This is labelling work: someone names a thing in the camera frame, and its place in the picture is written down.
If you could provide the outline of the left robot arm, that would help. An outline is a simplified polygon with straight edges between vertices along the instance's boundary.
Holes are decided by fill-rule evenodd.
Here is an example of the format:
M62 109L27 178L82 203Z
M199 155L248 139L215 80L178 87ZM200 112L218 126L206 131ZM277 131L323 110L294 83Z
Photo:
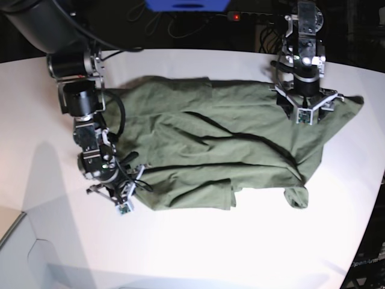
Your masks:
M296 124L313 125L333 112L334 101L345 100L335 90L324 89L320 80L325 73L325 46L317 33L324 16L316 1L296 1L296 9L287 14L287 31L282 38L282 50L271 65L276 69L276 103Z

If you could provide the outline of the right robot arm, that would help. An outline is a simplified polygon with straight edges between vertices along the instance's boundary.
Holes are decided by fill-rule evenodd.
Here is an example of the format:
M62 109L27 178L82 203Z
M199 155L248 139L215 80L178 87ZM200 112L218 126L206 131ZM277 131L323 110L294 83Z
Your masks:
M56 81L61 112L73 118L73 139L81 148L78 168L97 193L114 203L120 214L131 212L131 197L139 185L144 166L129 171L136 152L120 159L117 143L125 123L115 133L103 112L106 97L126 112L122 100L105 89L105 41L95 36L84 19L85 1L2 1L1 12L37 49L46 54L50 76Z

